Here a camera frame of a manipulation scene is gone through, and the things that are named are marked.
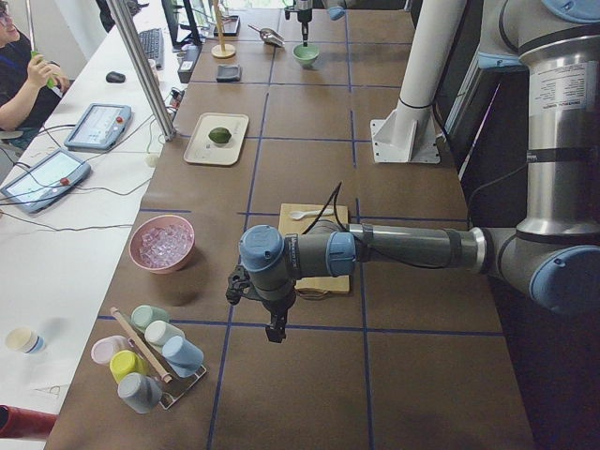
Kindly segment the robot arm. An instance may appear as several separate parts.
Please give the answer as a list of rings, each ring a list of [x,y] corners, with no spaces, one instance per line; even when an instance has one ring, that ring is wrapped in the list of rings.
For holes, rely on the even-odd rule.
[[[420,229],[317,219],[303,234],[257,225],[240,238],[228,279],[231,304],[270,312],[270,341],[285,338],[294,285],[390,260],[426,269],[465,267],[500,278],[551,311],[599,306],[599,5],[595,1],[487,1],[481,68],[529,71],[527,214],[515,228]]]
[[[345,1],[334,0],[295,0],[292,3],[292,10],[296,14],[297,21],[301,26],[302,46],[306,47],[309,41],[309,24],[313,18],[313,10],[316,7],[322,7],[332,21],[341,19],[346,12]]]

